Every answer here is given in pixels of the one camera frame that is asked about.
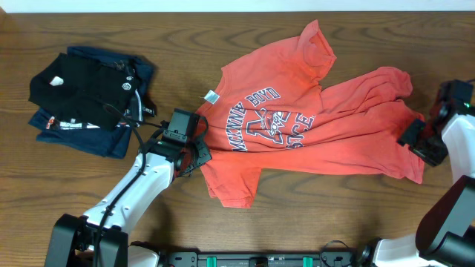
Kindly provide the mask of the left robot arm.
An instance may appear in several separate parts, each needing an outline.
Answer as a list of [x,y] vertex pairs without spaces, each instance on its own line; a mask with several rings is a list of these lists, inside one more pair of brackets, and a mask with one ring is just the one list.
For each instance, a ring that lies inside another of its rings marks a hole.
[[160,254],[130,245],[129,234],[174,176],[211,159],[207,144],[151,140],[112,191],[81,217],[63,214],[55,223],[46,266],[160,266]]

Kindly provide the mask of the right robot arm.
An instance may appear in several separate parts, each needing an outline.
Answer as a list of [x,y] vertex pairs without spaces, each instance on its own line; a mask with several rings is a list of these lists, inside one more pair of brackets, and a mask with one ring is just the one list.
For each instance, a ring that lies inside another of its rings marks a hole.
[[415,234],[382,239],[363,266],[474,265],[474,107],[465,104],[442,129],[453,185],[424,215]]

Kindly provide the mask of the red printed t-shirt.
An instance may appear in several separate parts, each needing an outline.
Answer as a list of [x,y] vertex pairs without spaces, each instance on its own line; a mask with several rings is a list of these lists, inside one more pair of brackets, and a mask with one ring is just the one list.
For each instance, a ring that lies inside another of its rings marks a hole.
[[319,24],[222,69],[198,113],[212,158],[209,196],[250,208],[263,169],[326,175],[384,174],[421,183],[424,162],[397,140],[419,118],[404,103],[408,73],[379,67],[323,88],[336,57]]

